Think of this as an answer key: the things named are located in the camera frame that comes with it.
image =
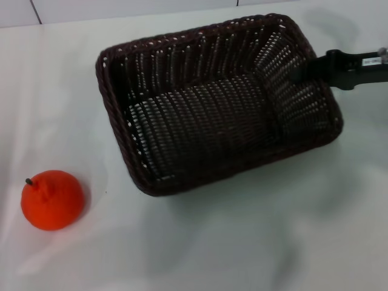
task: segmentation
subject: wicker basket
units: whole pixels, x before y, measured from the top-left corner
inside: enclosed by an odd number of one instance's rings
[[[315,57],[275,14],[104,50],[99,89],[135,184],[170,195],[333,141],[343,120],[328,85],[289,79]]]

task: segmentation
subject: orange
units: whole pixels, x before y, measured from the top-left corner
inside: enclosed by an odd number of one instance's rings
[[[50,170],[26,179],[21,207],[25,218],[42,230],[58,230],[73,223],[85,206],[78,180],[69,173]]]

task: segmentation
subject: label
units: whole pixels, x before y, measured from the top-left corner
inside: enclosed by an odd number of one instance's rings
[[[377,58],[363,59],[363,67],[367,67],[369,65],[381,65],[382,63],[383,61],[380,56]]]

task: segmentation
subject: orange fruit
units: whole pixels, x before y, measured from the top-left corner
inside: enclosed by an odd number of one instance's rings
[[[50,170],[26,179],[21,207],[25,218],[42,230],[58,230],[73,223],[85,206],[78,180],[69,173]]]

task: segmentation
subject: white table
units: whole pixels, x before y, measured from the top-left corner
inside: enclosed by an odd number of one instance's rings
[[[388,44],[386,0],[305,0],[0,30],[0,290],[374,291],[388,286],[388,84],[335,90],[331,145],[166,198],[127,174],[94,64],[111,45],[283,13],[317,54]],[[58,232],[33,228],[24,180],[75,174],[92,202]]]

